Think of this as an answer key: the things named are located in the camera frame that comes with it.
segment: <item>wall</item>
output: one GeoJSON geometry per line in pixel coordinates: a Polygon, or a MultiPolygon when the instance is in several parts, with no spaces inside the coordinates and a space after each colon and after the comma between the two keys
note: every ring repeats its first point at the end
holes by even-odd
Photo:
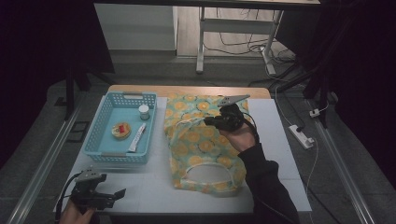
{"type": "Polygon", "coordinates": [[[95,9],[109,49],[177,48],[176,7],[95,4],[95,9]]]}

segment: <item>basket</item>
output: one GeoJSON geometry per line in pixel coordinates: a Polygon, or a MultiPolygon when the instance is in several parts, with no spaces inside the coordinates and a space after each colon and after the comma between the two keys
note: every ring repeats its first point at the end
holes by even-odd
{"type": "Polygon", "coordinates": [[[114,164],[145,164],[148,161],[157,94],[155,92],[110,91],[102,98],[93,118],[92,126],[82,145],[83,152],[96,162],[114,164]],[[149,119],[140,118],[139,106],[148,105],[149,119]],[[131,133],[124,140],[115,138],[111,132],[119,122],[128,122],[131,133]],[[128,152],[139,127],[146,122],[136,152],[128,152]]]}

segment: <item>citrus patterned fabric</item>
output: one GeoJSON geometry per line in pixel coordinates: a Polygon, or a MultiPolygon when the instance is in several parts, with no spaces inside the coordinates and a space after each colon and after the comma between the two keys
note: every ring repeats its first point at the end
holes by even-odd
{"type": "MultiPolygon", "coordinates": [[[[176,189],[189,189],[203,193],[220,193],[236,190],[245,179],[244,163],[228,139],[213,126],[206,126],[204,118],[218,116],[221,96],[181,95],[168,96],[164,130],[171,151],[170,165],[176,189]],[[199,165],[217,165],[225,168],[230,180],[202,183],[189,180],[188,171],[199,165]]],[[[237,103],[248,113],[248,101],[237,103]]]]}

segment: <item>person's left hand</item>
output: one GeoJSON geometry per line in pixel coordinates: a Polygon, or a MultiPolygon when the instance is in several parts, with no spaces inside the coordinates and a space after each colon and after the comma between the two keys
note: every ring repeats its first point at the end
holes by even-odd
{"type": "Polygon", "coordinates": [[[87,212],[82,215],[76,205],[69,200],[62,213],[60,224],[89,224],[93,213],[95,213],[95,209],[88,208],[87,212]]]}

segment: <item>power outlet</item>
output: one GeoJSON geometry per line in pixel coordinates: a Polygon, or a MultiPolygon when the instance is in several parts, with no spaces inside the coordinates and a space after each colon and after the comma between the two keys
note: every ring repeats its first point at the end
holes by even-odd
{"type": "Polygon", "coordinates": [[[297,125],[289,126],[289,130],[291,133],[297,138],[300,144],[305,148],[309,149],[314,145],[314,139],[307,138],[303,132],[297,132],[297,125]]]}

